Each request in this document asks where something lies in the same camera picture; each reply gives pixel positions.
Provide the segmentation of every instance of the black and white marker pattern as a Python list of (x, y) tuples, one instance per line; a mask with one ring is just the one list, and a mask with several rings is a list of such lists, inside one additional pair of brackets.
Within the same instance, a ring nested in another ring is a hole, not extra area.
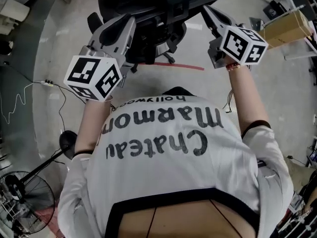
[(100, 59), (96, 58), (79, 58), (68, 81), (89, 84), (99, 62)]
[(85, 99), (92, 99), (92, 100), (98, 100), (98, 98), (94, 95), (94, 93), (92, 91), (90, 91), (90, 89), (84, 88), (84, 87), (80, 87), (80, 86), (69, 86), (71, 89), (73, 89), (73, 91), (82, 98)]
[(264, 46), (254, 45), (245, 62), (258, 62), (261, 59), (264, 50)]
[(112, 65), (106, 74), (98, 81), (96, 88), (105, 98), (119, 80), (119, 74), (116, 71), (115, 66)]
[(251, 38), (251, 40), (257, 41), (257, 42), (264, 42), (264, 40), (262, 40), (260, 38), (260, 36), (257, 33), (255, 33), (254, 31), (251, 31), (251, 30), (248, 30), (248, 29), (243, 29), (243, 28), (240, 28), (240, 30), (242, 32), (244, 32), (246, 35), (248, 35), (249, 38)]
[(237, 60), (241, 60), (248, 46), (248, 42), (232, 31), (228, 31), (223, 49)]

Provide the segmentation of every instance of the black pole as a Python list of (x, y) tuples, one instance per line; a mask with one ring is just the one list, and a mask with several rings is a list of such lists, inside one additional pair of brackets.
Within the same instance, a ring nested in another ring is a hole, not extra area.
[(21, 178), (20, 182), (25, 183), (28, 179), (30, 179), (32, 176), (36, 175), (37, 172), (41, 171), (42, 169), (46, 168), (51, 162), (53, 162), (55, 159), (57, 159), (60, 155), (62, 155), (64, 152), (70, 149), (70, 146), (65, 147), (65, 149), (61, 150), (60, 152), (56, 153), (54, 156), (49, 158), (47, 161), (45, 161), (43, 164), (39, 165), (37, 168), (32, 170), (30, 173), (28, 173), (25, 177)]

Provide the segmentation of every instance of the white container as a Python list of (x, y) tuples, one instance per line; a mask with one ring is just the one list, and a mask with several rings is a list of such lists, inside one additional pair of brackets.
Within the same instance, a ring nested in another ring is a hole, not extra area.
[(14, 0), (7, 0), (0, 11), (0, 14), (18, 21), (24, 21), (29, 14), (30, 8), (16, 2)]

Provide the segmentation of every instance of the electric fan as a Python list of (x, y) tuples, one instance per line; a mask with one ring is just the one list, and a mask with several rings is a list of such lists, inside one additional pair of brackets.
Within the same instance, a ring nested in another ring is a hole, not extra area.
[(0, 220), (13, 230), (16, 237), (36, 233), (51, 221), (55, 197), (38, 173), (62, 154), (71, 159), (76, 138), (72, 131), (63, 132), (59, 138), (60, 152), (31, 172), (14, 171), (0, 178)]

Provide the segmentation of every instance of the white cable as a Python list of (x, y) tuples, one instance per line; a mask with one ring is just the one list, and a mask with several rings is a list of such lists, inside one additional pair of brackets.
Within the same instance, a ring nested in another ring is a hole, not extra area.
[(18, 96), (20, 97), (20, 100), (21, 100), (22, 104), (25, 105), (25, 103), (26, 103), (26, 100), (25, 100), (25, 89), (26, 89), (27, 87), (33, 85), (33, 84), (34, 84), (34, 83), (29, 84), (29, 85), (27, 85), (26, 87), (24, 87), (24, 90), (23, 90), (23, 92), (24, 92), (24, 102), (23, 102), (23, 100), (22, 100), (22, 98), (21, 98), (21, 95), (20, 95), (19, 93), (16, 95), (16, 97), (15, 97), (14, 109), (13, 109), (12, 112), (9, 112), (8, 120), (6, 119), (6, 117), (4, 116), (3, 111), (2, 111), (2, 95), (1, 95), (1, 91), (0, 91), (1, 114), (2, 114), (2, 116), (4, 117), (5, 122), (6, 122), (7, 124), (10, 124), (10, 114), (13, 114), (13, 113), (15, 112), (16, 103), (17, 103), (17, 101), (18, 101)]

